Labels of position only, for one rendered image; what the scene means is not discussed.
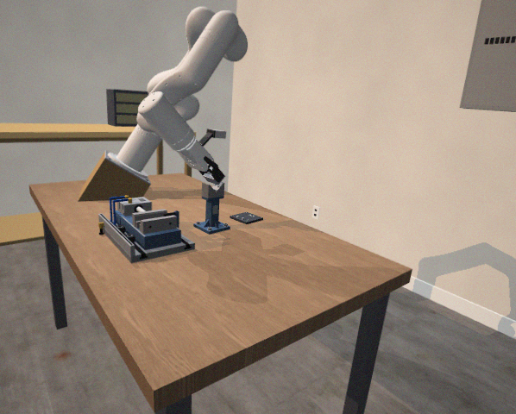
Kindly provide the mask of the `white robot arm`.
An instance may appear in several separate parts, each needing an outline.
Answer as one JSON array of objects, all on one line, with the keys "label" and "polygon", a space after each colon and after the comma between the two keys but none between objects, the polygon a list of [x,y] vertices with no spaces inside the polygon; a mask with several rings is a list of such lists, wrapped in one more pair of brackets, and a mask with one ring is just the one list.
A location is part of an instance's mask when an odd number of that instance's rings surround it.
[{"label": "white robot arm", "polygon": [[138,108],[137,126],[117,157],[108,153],[117,164],[145,179],[148,175],[142,170],[162,139],[174,151],[192,141],[195,134],[186,121],[198,114],[199,101],[193,94],[205,87],[222,58],[237,62],[248,50],[247,37],[228,10],[215,13],[197,7],[187,17],[186,38],[189,50],[184,59],[150,80],[149,95]]}]

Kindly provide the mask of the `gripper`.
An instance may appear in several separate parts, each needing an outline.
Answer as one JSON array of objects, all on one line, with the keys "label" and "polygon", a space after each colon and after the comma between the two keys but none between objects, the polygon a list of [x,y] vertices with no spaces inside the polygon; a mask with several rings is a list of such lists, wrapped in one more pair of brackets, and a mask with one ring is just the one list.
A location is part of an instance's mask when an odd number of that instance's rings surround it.
[{"label": "gripper", "polygon": [[[194,169],[197,169],[202,175],[211,173],[211,176],[219,183],[224,177],[223,173],[219,170],[218,164],[216,164],[211,155],[207,150],[196,140],[194,135],[192,141],[181,150],[176,151],[186,162],[186,164]],[[207,166],[207,164],[209,164]],[[210,167],[212,166],[212,170]]]}]

